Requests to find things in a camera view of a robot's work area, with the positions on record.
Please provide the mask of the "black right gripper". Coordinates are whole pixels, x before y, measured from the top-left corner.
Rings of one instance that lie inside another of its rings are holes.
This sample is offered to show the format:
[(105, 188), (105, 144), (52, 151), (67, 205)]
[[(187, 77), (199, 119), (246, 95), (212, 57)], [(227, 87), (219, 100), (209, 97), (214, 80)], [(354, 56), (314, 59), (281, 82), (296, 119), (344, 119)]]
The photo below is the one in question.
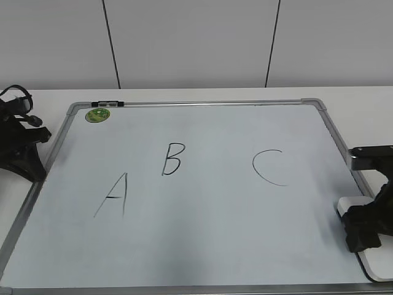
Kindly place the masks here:
[[(360, 146), (348, 151), (352, 171), (376, 170), (392, 182), (392, 145)], [(392, 235), (392, 184), (384, 184), (374, 200), (349, 207), (341, 218), (352, 253), (381, 246), (380, 234)]]

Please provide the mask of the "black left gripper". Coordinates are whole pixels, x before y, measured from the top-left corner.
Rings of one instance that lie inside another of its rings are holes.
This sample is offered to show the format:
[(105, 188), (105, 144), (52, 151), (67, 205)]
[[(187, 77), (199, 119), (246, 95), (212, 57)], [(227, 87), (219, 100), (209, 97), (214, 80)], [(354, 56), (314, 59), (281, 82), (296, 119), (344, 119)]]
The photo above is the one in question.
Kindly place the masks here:
[(1, 169), (38, 182), (47, 172), (36, 144), (46, 143), (52, 134), (39, 117), (28, 115), (32, 108), (31, 97), (1, 100)]

